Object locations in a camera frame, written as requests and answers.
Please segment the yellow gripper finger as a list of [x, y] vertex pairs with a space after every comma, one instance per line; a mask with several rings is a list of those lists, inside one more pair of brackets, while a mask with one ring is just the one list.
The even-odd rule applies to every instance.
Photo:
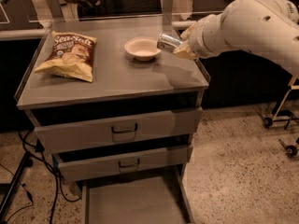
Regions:
[[188, 41], [182, 42], [178, 47], [173, 50], [173, 54], [182, 59], [194, 60], [196, 55], [191, 51]]
[[193, 24], [190, 27], [188, 27], [181, 35], [180, 38], [182, 40], [187, 40], [190, 37], [193, 37], [196, 35], [196, 28], [197, 28], [197, 24]]

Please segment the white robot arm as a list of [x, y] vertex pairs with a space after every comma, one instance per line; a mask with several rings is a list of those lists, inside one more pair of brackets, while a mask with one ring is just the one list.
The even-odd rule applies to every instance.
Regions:
[[173, 54], [192, 60], [243, 50], [299, 77], [298, 20], [298, 9], [289, 0], [235, 0], [221, 14], [186, 29]]

